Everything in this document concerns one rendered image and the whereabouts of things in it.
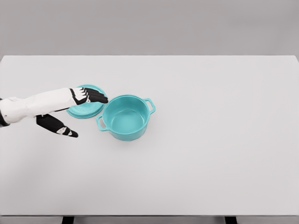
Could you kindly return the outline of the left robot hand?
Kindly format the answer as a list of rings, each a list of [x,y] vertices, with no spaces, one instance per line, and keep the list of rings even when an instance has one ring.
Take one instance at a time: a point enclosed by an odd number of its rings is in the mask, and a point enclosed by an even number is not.
[[[92,88],[62,88],[33,95],[26,100],[27,116],[36,118],[36,123],[50,132],[73,138],[78,133],[71,130],[62,121],[50,115],[51,112],[66,110],[84,103],[108,103],[108,98]]]

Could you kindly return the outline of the teal pot lid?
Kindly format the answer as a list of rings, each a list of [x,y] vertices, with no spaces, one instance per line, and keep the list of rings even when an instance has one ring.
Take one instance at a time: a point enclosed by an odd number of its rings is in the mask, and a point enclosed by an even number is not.
[[[73,117],[78,119],[87,119],[99,114],[105,107],[100,102],[84,103],[68,108],[66,111]]]

